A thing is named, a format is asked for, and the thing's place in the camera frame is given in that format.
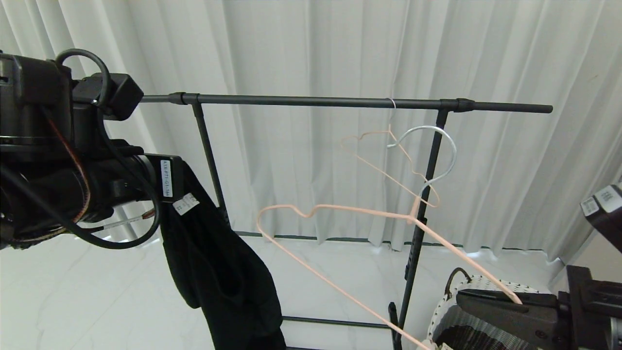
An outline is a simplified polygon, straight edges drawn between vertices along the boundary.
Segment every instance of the marble floor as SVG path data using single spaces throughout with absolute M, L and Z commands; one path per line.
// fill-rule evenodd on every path
M 266 240 L 245 240 L 276 281 L 285 315 L 376 322 Z M 280 240 L 287 248 L 381 315 L 403 293 L 408 251 L 366 243 Z M 546 291 L 562 268 L 540 252 L 482 250 L 471 257 L 498 278 Z M 467 268 L 442 247 L 424 247 L 406 330 L 422 339 L 449 273 Z M 200 310 L 175 289 L 159 240 L 128 251 L 59 237 L 25 251 L 0 252 L 2 350 L 213 349 Z M 385 329 L 286 321 L 289 346 L 325 350 L 391 349 Z M 414 349 L 406 344 L 405 349 Z

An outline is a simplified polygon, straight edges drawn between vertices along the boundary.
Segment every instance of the pink hanger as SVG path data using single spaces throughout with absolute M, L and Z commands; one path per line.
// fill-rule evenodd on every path
M 406 154 L 406 156 L 408 157 L 409 161 L 411 162 L 411 171 L 414 174 L 420 175 L 423 177 L 423 175 L 415 172 L 412 168 L 412 160 L 410 158 L 410 156 L 408 156 L 408 154 L 406 153 L 406 151 L 404 150 L 404 148 L 399 144 L 409 133 L 415 131 L 415 130 L 420 130 L 420 129 L 424 129 L 424 128 L 428 128 L 428 129 L 434 129 L 437 132 L 440 132 L 442 134 L 444 134 L 448 140 L 450 141 L 451 145 L 452 145 L 452 149 L 454 150 L 454 154 L 452 157 L 452 163 L 450 165 L 450 167 L 447 169 L 447 171 L 445 171 L 443 174 L 441 174 L 440 176 L 435 177 L 434 179 L 431 179 L 429 181 L 426 181 L 426 183 L 424 184 L 421 192 L 423 192 L 423 189 L 425 189 L 426 186 L 431 185 L 433 182 L 437 181 L 438 179 L 444 177 L 445 175 L 447 175 L 449 173 L 449 171 L 451 170 L 451 168 L 453 167 L 453 164 L 455 163 L 455 143 L 453 142 L 453 140 L 451 139 L 451 137 L 449 137 L 449 135 L 440 128 L 437 128 L 436 126 L 417 126 L 415 128 L 411 128 L 408 131 L 406 131 L 398 140 L 396 140 L 395 136 L 393 135 L 393 133 L 391 132 L 391 125 L 389 124 L 389 130 L 388 131 L 372 131 L 369 133 L 365 133 L 363 135 L 359 136 L 348 136 L 344 139 L 341 140 L 341 145 L 343 147 L 343 141 L 348 139 L 348 138 L 357 138 L 358 140 L 363 139 L 366 135 L 371 135 L 371 134 L 377 134 L 377 133 L 389 133 L 389 135 L 394 139 L 394 141 L 396 141 L 396 143 L 391 144 L 388 146 L 388 148 L 392 148 L 395 146 L 399 146 L 400 149 L 402 150 L 402 152 L 404 152 Z M 392 218 L 392 219 L 402 219 L 402 220 L 406 220 L 409 224 L 413 223 L 417 226 L 419 226 L 425 233 L 431 235 L 434 239 L 436 239 L 437 241 L 439 241 L 439 243 L 441 243 L 443 246 L 445 246 L 446 248 L 448 248 L 450 251 L 452 251 L 454 254 L 458 255 L 462 260 L 466 261 L 469 265 L 471 265 L 472 267 L 474 267 L 476 270 L 478 270 L 482 275 L 484 275 L 486 278 L 488 278 L 490 280 L 491 283 L 493 283 L 494 285 L 496 285 L 501 291 L 503 291 L 504 294 L 506 294 L 508 297 L 510 297 L 510 299 L 517 303 L 517 304 L 522 304 L 521 300 L 518 298 L 518 296 L 511 291 L 509 288 L 507 288 L 503 283 L 501 283 L 495 276 L 493 276 L 492 273 L 490 273 L 489 271 L 487 271 L 485 268 L 483 268 L 481 265 L 479 265 L 478 263 L 476 263 L 473 259 L 471 259 L 470 257 L 467 257 L 463 252 L 461 252 L 459 249 L 457 249 L 456 247 L 454 247 L 450 242 L 448 242 L 447 240 L 445 240 L 443 237 L 441 237 L 438 233 L 434 232 L 432 229 L 430 229 L 429 227 L 427 227 L 425 224 L 423 224 L 421 221 L 417 220 L 417 218 L 415 217 L 415 212 L 417 210 L 417 208 L 419 207 L 419 203 L 422 201 L 420 195 L 416 195 L 414 194 L 412 191 L 410 191 L 406 186 L 402 185 L 400 182 L 398 182 L 397 180 L 395 180 L 393 177 L 391 177 L 390 175 L 388 175 L 386 172 L 384 172 L 383 170 L 379 169 L 378 167 L 372 165 L 371 163 L 369 163 L 367 160 L 361 158 L 358 155 L 355 155 L 359 160 L 363 161 L 364 163 L 366 163 L 367 165 L 371 166 L 372 168 L 374 168 L 375 170 L 378 170 L 379 172 L 383 173 L 385 176 L 387 176 L 389 179 L 391 179 L 392 181 L 394 181 L 395 183 L 397 183 L 398 185 L 400 185 L 402 188 L 406 189 L 409 193 L 411 193 L 415 199 L 414 199 L 414 203 L 411 209 L 411 212 L 409 215 L 404 215 L 404 214 L 397 214 L 397 213 L 392 213 L 392 212 L 383 212 L 380 210 L 372 210 L 372 209 L 364 209 L 364 208 L 359 208 L 359 207 L 348 207 L 348 206 L 338 206 L 338 205 L 334 205 L 334 204 L 318 204 L 316 206 L 314 206 L 311 211 L 308 214 L 304 214 L 302 211 L 300 211 L 300 209 L 297 206 L 294 206 L 292 204 L 278 204 L 275 206 L 269 206 L 269 207 L 265 207 L 263 209 L 261 209 L 259 211 L 259 214 L 257 215 L 257 230 L 265 237 L 267 238 L 270 242 L 272 242 L 273 244 L 275 244 L 279 249 L 281 249 L 283 252 L 285 252 L 286 254 L 288 254 L 290 257 L 292 257 L 294 260 L 296 260 L 299 264 L 301 264 L 303 267 L 305 267 L 306 269 L 308 269 L 309 271 L 311 271 L 314 275 L 318 276 L 320 279 L 322 279 L 324 282 L 328 283 L 330 286 L 332 286 L 334 289 L 336 289 L 337 291 L 339 291 L 342 295 L 346 296 L 348 299 L 350 299 L 351 301 L 353 301 L 354 303 L 356 303 L 358 306 L 362 307 L 362 309 L 366 310 L 367 312 L 371 313 L 373 316 L 375 316 L 377 319 L 379 319 L 380 321 L 382 321 L 384 324 L 386 324 L 387 326 L 389 326 L 391 329 L 393 329 L 395 332 L 398 332 L 399 334 L 401 334 L 402 336 L 404 336 L 406 339 L 410 340 L 411 342 L 415 343 L 416 345 L 418 345 L 419 347 L 426 349 L 426 350 L 430 350 L 430 348 L 428 348 L 426 345 L 424 345 L 423 343 L 421 343 L 420 341 L 418 341 L 415 337 L 411 336 L 410 334 L 406 333 L 405 331 L 403 331 L 401 328 L 397 327 L 395 324 L 393 324 L 392 322 L 386 320 L 385 318 L 383 318 L 382 316 L 380 316 L 377 312 L 373 311 L 372 309 L 370 309 L 369 307 L 367 307 L 365 304 L 363 304 L 362 302 L 358 301 L 354 296 L 351 296 L 350 294 L 348 294 L 345 290 L 341 289 L 339 286 L 337 286 L 336 284 L 334 284 L 333 282 L 331 282 L 329 279 L 327 279 L 326 277 L 324 277 L 321 273 L 319 273 L 318 271 L 316 271 L 315 269 L 313 269 L 311 266 L 309 266 L 307 263 L 305 263 L 303 260 L 301 260 L 300 258 L 296 257 L 292 252 L 290 252 L 289 250 L 287 250 L 285 247 L 283 247 L 281 244 L 279 244 L 276 240 L 274 240 L 274 238 L 272 238 L 270 235 L 268 235 L 267 233 L 265 233 L 265 231 L 263 231 L 262 227 L 261 227 L 261 216 L 269 211 L 269 210 L 273 210 L 273 209 L 292 209 L 296 214 L 298 214 L 301 217 L 305 217 L 305 218 L 309 218 L 312 217 L 319 209 L 335 209 L 335 210 L 347 210 L 347 211 L 352 211 L 352 212 L 359 212 L 359 213 L 364 213 L 364 214 L 371 214 L 371 215 L 376 215 L 376 216 L 381 216 L 381 217 L 387 217 L 387 218 Z M 438 194 L 436 193 L 436 191 L 431 188 L 434 192 L 434 194 L 438 197 Z

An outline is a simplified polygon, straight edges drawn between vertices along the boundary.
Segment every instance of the laundry basket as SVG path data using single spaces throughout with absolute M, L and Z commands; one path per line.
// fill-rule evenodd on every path
M 465 280 L 451 287 L 454 276 L 462 273 Z M 538 293 L 537 290 L 518 283 L 500 280 L 515 293 Z M 458 267 L 449 276 L 445 286 L 445 295 L 434 309 L 434 315 L 428 327 L 427 337 L 438 344 L 449 345 L 453 350 L 537 350 L 512 334 L 482 321 L 464 311 L 456 304 L 455 295 L 459 290 L 479 289 L 498 290 L 484 276 L 469 276 Z

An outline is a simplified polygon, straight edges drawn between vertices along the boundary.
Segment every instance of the curtain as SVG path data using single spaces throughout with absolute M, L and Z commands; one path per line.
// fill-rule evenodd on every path
M 469 251 L 574 253 L 588 237 L 578 203 L 622 173 L 619 1 L 1 0 L 1 47 L 52 58 L 69 47 L 127 72 L 146 94 L 175 91 L 328 97 L 456 98 L 551 104 L 550 115 L 451 113 L 454 170 L 435 188 L 429 226 Z M 96 72 L 69 59 L 75 77 Z M 235 230 L 262 207 L 341 204 L 407 213 L 412 196 L 340 140 L 432 125 L 420 110 L 204 105 Z M 141 105 L 109 132 L 179 154 L 214 194 L 189 106 Z M 386 135 L 346 145 L 417 193 L 422 180 Z M 425 173 L 432 132 L 402 143 Z M 447 140 L 437 174 L 449 161 Z M 413 226 L 349 212 L 269 212 L 274 234 L 390 241 Z M 136 234 L 146 226 L 134 228 Z

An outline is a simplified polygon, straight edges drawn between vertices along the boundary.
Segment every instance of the screw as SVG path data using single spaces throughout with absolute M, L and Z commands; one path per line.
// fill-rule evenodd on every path
M 536 331 L 536 336 L 537 336 L 538 338 L 540 338 L 540 339 L 546 339 L 546 338 L 548 338 L 548 337 L 547 337 L 547 335 L 546 335 L 546 333 L 545 333 L 545 332 L 543 332 L 543 331 L 540 331 L 540 330 Z

